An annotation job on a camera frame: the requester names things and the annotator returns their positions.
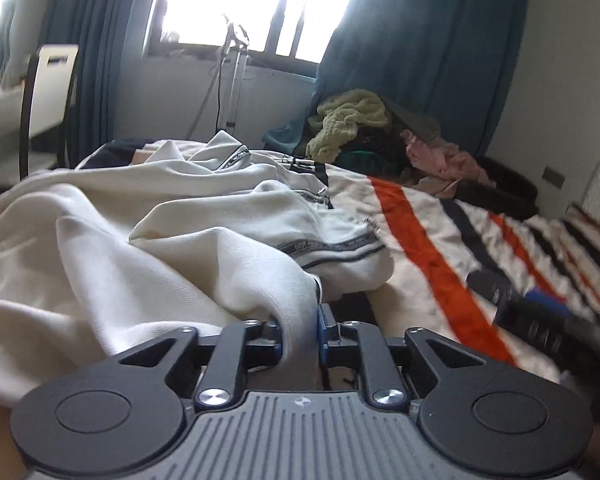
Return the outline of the pink garment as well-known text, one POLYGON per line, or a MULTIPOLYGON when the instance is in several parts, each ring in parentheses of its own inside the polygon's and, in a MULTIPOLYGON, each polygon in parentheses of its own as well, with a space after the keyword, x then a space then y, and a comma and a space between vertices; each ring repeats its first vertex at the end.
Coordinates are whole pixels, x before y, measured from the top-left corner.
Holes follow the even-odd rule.
POLYGON ((411 130, 401 132, 405 142, 405 154, 411 166, 417 170, 415 188, 433 196, 449 198, 455 195, 460 181, 468 181, 494 188, 486 170, 471 154, 462 151, 457 145, 441 139, 426 143, 411 130))

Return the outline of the yellow-green knitted garment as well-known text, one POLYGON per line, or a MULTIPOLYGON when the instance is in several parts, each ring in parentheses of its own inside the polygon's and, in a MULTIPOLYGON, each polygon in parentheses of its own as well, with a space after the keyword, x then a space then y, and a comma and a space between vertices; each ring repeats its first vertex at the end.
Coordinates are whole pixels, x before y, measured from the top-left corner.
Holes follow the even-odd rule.
POLYGON ((331 164, 341 149, 358 135, 358 128, 389 125, 385 103, 374 92, 354 89, 330 96, 308 119, 314 136, 306 142, 306 157, 331 164))

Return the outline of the dark clothes pile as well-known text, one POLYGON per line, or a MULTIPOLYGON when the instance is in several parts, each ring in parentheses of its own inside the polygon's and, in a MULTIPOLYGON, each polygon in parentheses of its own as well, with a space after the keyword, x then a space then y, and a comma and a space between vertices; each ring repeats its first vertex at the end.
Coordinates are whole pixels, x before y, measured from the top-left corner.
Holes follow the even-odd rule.
POLYGON ((306 157, 378 177, 437 198, 456 198, 526 220, 538 190, 516 171, 445 141, 429 116, 354 89, 330 96, 306 120, 306 157))

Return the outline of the left teal curtain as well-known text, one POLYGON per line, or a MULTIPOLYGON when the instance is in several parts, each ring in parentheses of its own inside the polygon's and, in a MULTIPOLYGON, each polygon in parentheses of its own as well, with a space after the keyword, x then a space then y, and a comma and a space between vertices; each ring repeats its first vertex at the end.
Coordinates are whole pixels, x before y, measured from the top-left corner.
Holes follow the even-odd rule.
POLYGON ((114 140, 134 50, 142 47, 154 0, 48 0, 39 44, 74 44, 69 164, 114 140))

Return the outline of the right teal curtain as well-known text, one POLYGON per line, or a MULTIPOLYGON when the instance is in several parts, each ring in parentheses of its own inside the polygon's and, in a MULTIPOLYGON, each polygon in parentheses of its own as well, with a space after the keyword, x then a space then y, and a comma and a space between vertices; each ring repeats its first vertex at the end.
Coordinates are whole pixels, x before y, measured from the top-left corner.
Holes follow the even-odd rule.
POLYGON ((291 154, 309 140, 317 105, 366 89, 434 118, 445 140, 486 152, 516 68, 528 0, 350 0, 317 67, 309 104, 265 133, 291 154))

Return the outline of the white tripod stand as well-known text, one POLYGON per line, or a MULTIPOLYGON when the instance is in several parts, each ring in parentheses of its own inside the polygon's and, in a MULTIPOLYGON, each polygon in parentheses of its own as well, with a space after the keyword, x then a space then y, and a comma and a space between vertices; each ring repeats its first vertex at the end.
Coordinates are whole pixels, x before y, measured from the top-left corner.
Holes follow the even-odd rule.
POLYGON ((244 81, 249 58, 249 36, 242 25, 236 24, 228 18, 225 21, 225 39, 220 47, 218 60, 215 63, 206 93, 197 108, 194 120, 186 131, 186 140, 193 140, 202 115, 209 104, 212 91, 215 91, 216 102, 214 132, 223 130, 227 133, 234 133, 236 129, 240 96, 242 95, 242 82, 244 81), (232 73, 230 74, 230 82, 224 89, 222 80, 223 67, 226 62, 230 62, 232 73))

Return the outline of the striped cream orange black blanket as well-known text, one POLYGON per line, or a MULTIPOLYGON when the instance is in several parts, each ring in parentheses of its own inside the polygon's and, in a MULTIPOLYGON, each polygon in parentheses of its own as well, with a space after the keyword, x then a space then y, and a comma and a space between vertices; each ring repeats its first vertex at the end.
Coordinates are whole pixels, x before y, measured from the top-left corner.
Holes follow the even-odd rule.
MULTIPOLYGON (((126 167, 148 159, 159 141, 134 152, 126 167)), ((389 335, 422 326, 494 359, 556 379, 557 366, 494 325, 495 309, 467 285, 467 275, 489 270, 515 292, 532 289, 563 302, 600 326, 600 270, 585 249, 596 236, 580 219, 518 222, 456 200, 437 200, 332 166, 311 162, 329 190, 332 208, 373 222, 389 249, 393 271, 385 284, 331 301, 347 318, 361 298, 389 335)))

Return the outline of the window with dark frame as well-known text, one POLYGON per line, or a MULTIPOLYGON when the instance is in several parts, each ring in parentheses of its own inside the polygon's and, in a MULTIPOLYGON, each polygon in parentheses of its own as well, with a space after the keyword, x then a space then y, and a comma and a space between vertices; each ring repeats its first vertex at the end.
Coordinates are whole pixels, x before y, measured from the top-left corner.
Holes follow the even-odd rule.
POLYGON ((149 33, 154 55, 213 58, 227 34, 248 44, 254 62, 314 73, 350 0, 156 0, 149 33))

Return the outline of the teal curtain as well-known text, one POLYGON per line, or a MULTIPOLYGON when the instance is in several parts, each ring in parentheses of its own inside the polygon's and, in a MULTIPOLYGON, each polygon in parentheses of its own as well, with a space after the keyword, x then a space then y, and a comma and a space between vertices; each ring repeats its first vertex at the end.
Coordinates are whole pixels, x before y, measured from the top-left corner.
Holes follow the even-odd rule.
POLYGON ((39 44, 74 44, 69 164, 114 140, 134 50, 142 47, 154 0, 48 0, 39 44))
POLYGON ((265 133, 291 154, 309 140, 317 105, 366 89, 434 118, 445 140, 486 152, 516 68, 528 0, 350 0, 317 67, 309 104, 265 133))

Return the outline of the white dresser desk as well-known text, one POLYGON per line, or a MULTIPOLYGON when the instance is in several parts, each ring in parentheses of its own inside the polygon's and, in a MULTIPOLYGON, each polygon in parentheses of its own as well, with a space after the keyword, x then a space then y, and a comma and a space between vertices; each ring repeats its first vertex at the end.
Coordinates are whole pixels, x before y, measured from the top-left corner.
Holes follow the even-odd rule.
MULTIPOLYGON (((23 86, 0 91, 0 194, 20 181, 20 118, 23 95, 23 86)), ((29 174, 65 167, 67 158, 64 122, 30 139, 29 174)))

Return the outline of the white chair with black frame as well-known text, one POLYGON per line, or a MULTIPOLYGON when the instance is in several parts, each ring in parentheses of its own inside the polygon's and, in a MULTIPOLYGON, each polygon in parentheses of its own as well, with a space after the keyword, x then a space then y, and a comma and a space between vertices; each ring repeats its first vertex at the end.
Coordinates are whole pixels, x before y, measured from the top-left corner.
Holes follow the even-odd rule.
POLYGON ((31 140, 66 120, 78 53, 77 44, 44 44, 30 57, 20 114, 20 180, 30 174, 31 140))

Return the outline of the white zip-up jacket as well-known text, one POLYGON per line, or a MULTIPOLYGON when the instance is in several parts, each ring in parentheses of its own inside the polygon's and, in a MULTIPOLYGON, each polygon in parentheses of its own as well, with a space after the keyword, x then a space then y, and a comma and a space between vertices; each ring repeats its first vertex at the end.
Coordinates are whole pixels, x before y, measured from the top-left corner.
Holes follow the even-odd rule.
POLYGON ((53 170, 0 196, 0 405, 179 327, 276 318, 276 380, 309 385, 316 309, 385 284, 373 222, 316 168, 226 133, 137 165, 53 170))

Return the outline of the wall outlet plate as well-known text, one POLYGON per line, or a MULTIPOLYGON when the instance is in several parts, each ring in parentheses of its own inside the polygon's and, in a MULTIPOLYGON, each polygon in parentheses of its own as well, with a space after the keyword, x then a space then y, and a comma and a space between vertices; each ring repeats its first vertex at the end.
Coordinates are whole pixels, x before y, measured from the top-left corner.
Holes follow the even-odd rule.
POLYGON ((556 169, 546 166, 542 172, 542 179, 554 188, 561 190, 565 184, 566 177, 556 169))

